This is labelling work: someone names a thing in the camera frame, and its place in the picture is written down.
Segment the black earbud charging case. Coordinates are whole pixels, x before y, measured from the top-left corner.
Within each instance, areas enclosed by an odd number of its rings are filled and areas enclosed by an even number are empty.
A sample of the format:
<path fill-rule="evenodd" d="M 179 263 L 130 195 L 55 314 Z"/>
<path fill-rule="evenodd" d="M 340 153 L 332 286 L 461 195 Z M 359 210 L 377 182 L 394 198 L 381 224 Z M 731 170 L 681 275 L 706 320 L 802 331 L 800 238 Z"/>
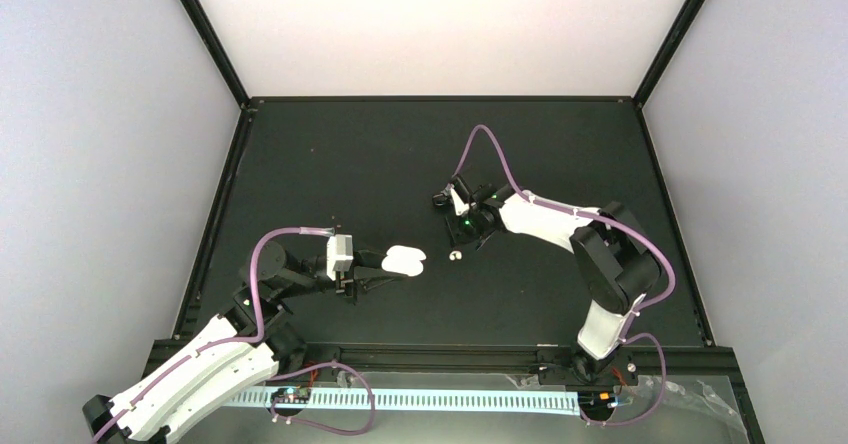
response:
<path fill-rule="evenodd" d="M 449 192 L 439 192 L 431 198 L 432 204 L 436 209 L 444 209 L 452 206 L 452 198 Z"/>

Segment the white earbud charging case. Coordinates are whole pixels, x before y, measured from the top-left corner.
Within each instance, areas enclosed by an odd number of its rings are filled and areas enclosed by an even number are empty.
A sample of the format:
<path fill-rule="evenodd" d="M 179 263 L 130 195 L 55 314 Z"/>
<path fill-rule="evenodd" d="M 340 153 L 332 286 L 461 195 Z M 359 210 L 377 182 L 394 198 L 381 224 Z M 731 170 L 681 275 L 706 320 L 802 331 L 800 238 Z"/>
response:
<path fill-rule="evenodd" d="M 408 277 L 415 277 L 424 271 L 426 254 L 418 248 L 393 245 L 386 252 L 381 261 L 381 269 Z"/>

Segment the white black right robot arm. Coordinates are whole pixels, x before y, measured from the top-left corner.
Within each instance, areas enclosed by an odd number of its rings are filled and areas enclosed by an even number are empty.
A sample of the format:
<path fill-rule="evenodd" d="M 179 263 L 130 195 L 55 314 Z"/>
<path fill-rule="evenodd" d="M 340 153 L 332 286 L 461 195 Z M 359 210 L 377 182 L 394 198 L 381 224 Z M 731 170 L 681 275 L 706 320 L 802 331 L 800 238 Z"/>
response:
<path fill-rule="evenodd" d="M 571 372 L 581 383 L 596 382 L 608 372 L 639 305 L 668 275 L 638 221 L 617 202 L 603 208 L 574 208 L 509 186 L 471 187 L 461 175 L 431 201 L 444 217 L 454 251 L 479 249 L 497 233 L 513 233 L 574 256 L 590 296 L 576 348 L 569 356 Z"/>

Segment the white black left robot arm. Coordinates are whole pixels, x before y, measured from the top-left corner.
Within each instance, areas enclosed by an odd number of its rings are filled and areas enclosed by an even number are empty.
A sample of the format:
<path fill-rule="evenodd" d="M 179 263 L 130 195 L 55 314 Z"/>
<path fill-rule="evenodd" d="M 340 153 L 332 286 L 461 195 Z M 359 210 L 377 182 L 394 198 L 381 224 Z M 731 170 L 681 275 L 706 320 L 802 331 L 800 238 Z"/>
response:
<path fill-rule="evenodd" d="M 242 391 L 303 368 L 307 344 L 289 321 L 288 300 L 331 294 L 355 302 L 371 287 L 424 270 L 426 255 L 418 248 L 357 249 L 351 236 L 329 229 L 291 231 L 324 238 L 324 252 L 298 259 L 278 242 L 283 230 L 262 238 L 228 308 L 137 384 L 84 404 L 93 442 L 178 442 Z"/>

